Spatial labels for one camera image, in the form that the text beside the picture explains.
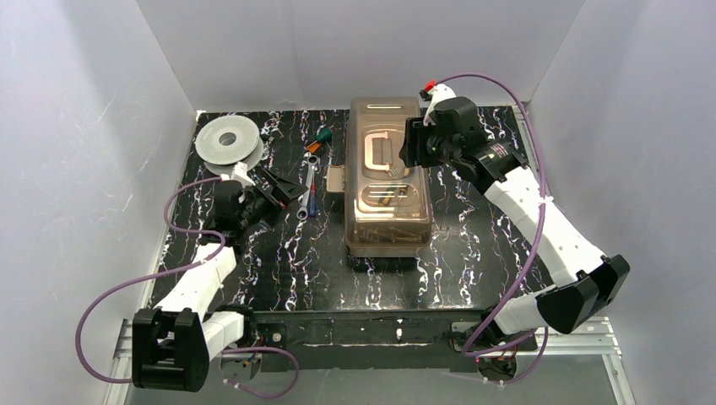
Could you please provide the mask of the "beige translucent plastic toolbox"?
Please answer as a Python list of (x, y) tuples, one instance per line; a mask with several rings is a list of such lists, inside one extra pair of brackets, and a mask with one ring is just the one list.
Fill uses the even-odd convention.
[(433, 228), (428, 173), (399, 157), (405, 124), (420, 116), (415, 97), (356, 97), (350, 102), (341, 166), (328, 192), (344, 196), (344, 240), (354, 257), (418, 257)]

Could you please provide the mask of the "yellow black short screwdriver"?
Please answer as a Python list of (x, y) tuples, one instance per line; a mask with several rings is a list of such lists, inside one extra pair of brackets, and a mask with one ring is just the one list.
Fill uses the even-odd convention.
[(383, 206), (399, 204), (408, 194), (409, 192), (406, 187), (390, 188), (379, 193), (378, 203)]

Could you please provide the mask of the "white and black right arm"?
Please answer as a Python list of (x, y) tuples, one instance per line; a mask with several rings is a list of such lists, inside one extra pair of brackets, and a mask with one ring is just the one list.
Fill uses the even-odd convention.
[(524, 333), (541, 327), (569, 334), (611, 304), (626, 281), (627, 260), (607, 256), (581, 235), (536, 180), (527, 160), (510, 143), (484, 132), (468, 98), (433, 103), (426, 117), (407, 119), (399, 157), (409, 167), (453, 167), (532, 240), (523, 270), (540, 259), (552, 280), (540, 291), (516, 296), (526, 276), (521, 273), (462, 343), (464, 354), (488, 354), (487, 349), (471, 350), (478, 340), (499, 343), (514, 336), (520, 343)]

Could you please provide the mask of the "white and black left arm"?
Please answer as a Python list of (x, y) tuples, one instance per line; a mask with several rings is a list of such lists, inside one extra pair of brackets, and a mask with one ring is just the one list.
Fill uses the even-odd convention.
[(151, 309), (132, 320), (132, 383), (137, 388), (199, 391), (212, 359), (241, 341), (248, 308), (209, 306), (236, 268), (235, 247), (260, 222), (275, 224), (308, 186), (260, 170), (264, 190), (227, 175), (214, 186), (214, 213), (207, 233), (198, 239), (198, 260), (175, 287)]

